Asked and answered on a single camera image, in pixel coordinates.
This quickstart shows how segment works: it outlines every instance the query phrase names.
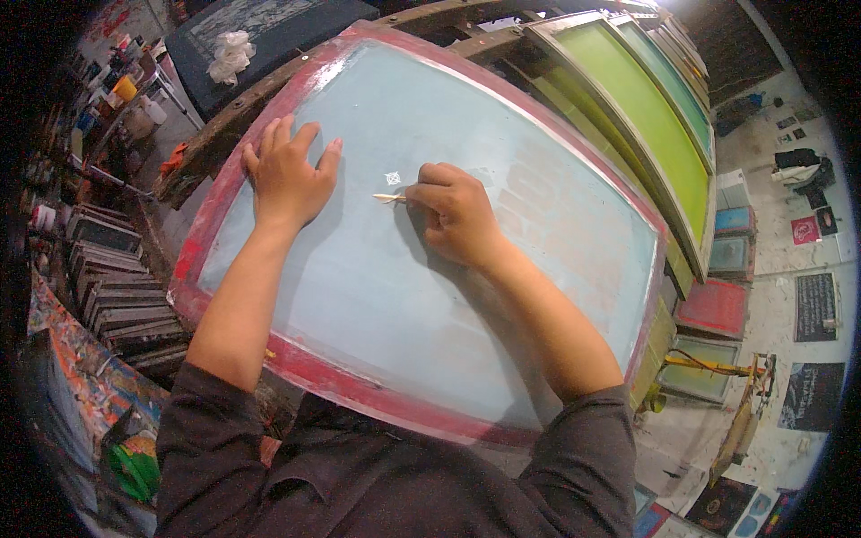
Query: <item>white plastic bag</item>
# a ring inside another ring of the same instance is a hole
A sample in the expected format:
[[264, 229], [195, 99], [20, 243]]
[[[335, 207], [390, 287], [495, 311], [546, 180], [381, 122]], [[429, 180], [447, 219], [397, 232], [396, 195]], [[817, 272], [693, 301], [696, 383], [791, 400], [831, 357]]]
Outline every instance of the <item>white plastic bag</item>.
[[243, 71], [251, 63], [257, 48], [248, 42], [248, 32], [225, 32], [218, 34], [220, 47], [215, 51], [215, 60], [209, 64], [207, 73], [216, 83], [236, 85], [236, 73]]

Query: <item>concrete floor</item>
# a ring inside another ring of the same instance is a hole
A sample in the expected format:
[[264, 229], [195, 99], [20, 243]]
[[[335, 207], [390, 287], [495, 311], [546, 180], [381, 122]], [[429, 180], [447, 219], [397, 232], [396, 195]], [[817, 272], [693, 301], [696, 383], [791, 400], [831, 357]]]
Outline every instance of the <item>concrete floor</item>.
[[[182, 86], [177, 94], [188, 103]], [[730, 479], [765, 489], [799, 489], [813, 469], [827, 434], [784, 430], [776, 426], [784, 401], [784, 388], [793, 362], [845, 362], [852, 346], [857, 296], [858, 242], [854, 236], [850, 199], [843, 164], [825, 118], [818, 118], [778, 132], [775, 123], [794, 114], [795, 108], [815, 103], [800, 83], [781, 73], [761, 83], [754, 91], [765, 91], [765, 102], [781, 96], [781, 108], [767, 107], [727, 137], [716, 140], [718, 173], [743, 169], [758, 221], [756, 271], [749, 301], [749, 320], [741, 350], [741, 364], [753, 352], [776, 353], [777, 396], [765, 409], [749, 455], [742, 466], [733, 465], [726, 473]], [[158, 165], [169, 157], [179, 142], [195, 129], [171, 103], [162, 103], [168, 120], [153, 135], [153, 151], [136, 183], [141, 188], [152, 184]], [[778, 134], [802, 127], [807, 137], [779, 145]], [[806, 198], [792, 194], [771, 181], [774, 152], [809, 147], [834, 162], [837, 184], [825, 191], [835, 217], [839, 238], [824, 238], [820, 243], [793, 245], [790, 221], [813, 214]], [[182, 248], [191, 222], [212, 181], [206, 180], [180, 211], [158, 207], [166, 245], [174, 257]], [[832, 271], [839, 290], [841, 327], [839, 338], [830, 343], [794, 343], [795, 278], [799, 275]], [[675, 515], [657, 534], [660, 537], [706, 536], [701, 529], [689, 527], [684, 516], [705, 487], [708, 469], [735, 413], [745, 381], [730, 380], [725, 405], [712, 405], [669, 396], [660, 414], [646, 413], [638, 420], [637, 479], [658, 494], [657, 502]], [[516, 476], [528, 463], [528, 456], [484, 448], [476, 453]]]

